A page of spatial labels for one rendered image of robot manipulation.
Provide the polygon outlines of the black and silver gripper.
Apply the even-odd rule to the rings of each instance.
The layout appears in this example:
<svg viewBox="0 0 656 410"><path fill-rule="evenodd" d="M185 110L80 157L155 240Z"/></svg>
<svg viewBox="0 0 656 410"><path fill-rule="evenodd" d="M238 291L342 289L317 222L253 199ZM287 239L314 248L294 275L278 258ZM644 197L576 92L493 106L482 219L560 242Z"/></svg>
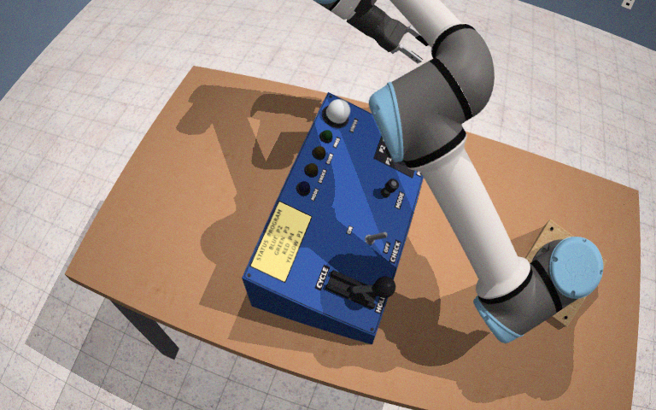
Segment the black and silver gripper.
<svg viewBox="0 0 656 410"><path fill-rule="evenodd" d="M331 12L343 20L347 20L351 26L366 36L375 39L379 46L388 52L395 54L399 50L417 64L422 62L421 57L399 43L403 35L408 32L425 46L428 46L427 42L412 25L407 27L385 14L383 10L374 5L376 1L341 0L336 6L337 8Z"/></svg>

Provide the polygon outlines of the blue control console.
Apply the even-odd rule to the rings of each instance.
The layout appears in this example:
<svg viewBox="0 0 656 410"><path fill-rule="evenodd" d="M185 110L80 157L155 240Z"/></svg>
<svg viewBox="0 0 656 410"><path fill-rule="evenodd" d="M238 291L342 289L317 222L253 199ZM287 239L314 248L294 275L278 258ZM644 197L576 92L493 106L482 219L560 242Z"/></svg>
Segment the blue control console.
<svg viewBox="0 0 656 410"><path fill-rule="evenodd" d="M327 93L242 279L254 308L373 344L423 176L341 99Z"/></svg>

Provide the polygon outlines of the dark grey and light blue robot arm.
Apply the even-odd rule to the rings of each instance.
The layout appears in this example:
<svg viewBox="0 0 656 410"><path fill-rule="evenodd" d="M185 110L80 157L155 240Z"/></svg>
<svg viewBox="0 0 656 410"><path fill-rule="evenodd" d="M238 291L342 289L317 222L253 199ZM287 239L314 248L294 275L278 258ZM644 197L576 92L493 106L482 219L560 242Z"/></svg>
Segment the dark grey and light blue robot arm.
<svg viewBox="0 0 656 410"><path fill-rule="evenodd" d="M600 251L584 237L568 237L545 244L531 263L517 257L464 147L462 124L485 108L494 88L489 48L440 0L390 1L433 45L433 59L374 92L369 108L393 161L422 173L477 274L477 311L509 343L595 290Z"/></svg>

